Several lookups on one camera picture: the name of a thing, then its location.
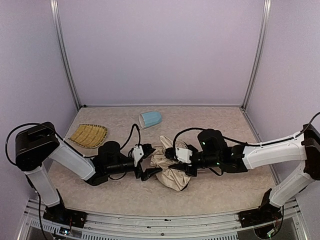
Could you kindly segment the beige folding umbrella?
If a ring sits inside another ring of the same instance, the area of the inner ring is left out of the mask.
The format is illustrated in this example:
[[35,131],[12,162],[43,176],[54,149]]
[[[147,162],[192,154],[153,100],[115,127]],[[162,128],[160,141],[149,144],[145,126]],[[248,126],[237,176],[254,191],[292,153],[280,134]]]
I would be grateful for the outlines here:
[[166,187],[177,192],[183,191],[189,185],[191,180],[183,171],[171,169],[169,166],[176,162],[165,156],[165,150],[173,147],[173,140],[161,135],[159,137],[160,145],[155,146],[155,151],[151,154],[150,166],[153,168],[162,168],[162,171],[156,174],[156,178]]

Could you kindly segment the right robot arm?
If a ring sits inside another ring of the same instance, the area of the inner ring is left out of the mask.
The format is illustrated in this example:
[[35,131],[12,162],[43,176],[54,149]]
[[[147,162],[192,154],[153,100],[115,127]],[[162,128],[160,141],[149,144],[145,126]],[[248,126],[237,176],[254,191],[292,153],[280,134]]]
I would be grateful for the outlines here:
[[320,134],[310,123],[284,138],[253,144],[233,140],[234,146],[228,146],[228,137],[219,130],[201,128],[199,131],[201,151],[192,145],[177,147],[175,144],[165,150],[165,157],[176,162],[170,165],[171,169],[196,177],[198,169],[214,172],[219,168],[222,174],[237,174],[266,165],[299,162],[285,180],[263,195],[255,210],[260,216],[277,213],[288,199],[320,179]]

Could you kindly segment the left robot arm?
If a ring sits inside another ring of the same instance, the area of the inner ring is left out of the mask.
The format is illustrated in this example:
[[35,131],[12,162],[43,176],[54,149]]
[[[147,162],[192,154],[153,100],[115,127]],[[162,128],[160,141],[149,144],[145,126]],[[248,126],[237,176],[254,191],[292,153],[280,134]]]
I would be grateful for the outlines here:
[[162,171],[160,167],[142,168],[141,162],[155,151],[151,144],[138,143],[126,156],[118,142],[107,141],[98,147],[97,155],[88,157],[67,143],[51,122],[26,123],[24,126],[26,129],[15,137],[15,165],[24,172],[52,218],[66,218],[69,209],[43,166],[46,159],[59,163],[91,186],[103,184],[113,175],[130,172],[137,179],[146,181]]

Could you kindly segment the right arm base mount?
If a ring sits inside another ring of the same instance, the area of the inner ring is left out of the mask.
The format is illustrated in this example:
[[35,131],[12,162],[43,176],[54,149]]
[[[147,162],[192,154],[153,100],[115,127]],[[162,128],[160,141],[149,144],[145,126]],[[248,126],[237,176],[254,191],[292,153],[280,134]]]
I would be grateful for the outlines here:
[[282,215],[280,208],[276,207],[255,208],[238,213],[242,228],[272,222],[281,219]]

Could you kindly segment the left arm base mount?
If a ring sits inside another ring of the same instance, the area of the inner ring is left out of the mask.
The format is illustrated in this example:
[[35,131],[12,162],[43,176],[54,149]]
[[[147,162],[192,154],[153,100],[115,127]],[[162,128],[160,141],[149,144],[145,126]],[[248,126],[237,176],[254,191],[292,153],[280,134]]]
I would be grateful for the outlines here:
[[63,210],[46,208],[43,218],[57,224],[82,229],[85,225],[87,215],[88,214],[84,211],[72,210],[68,208]]

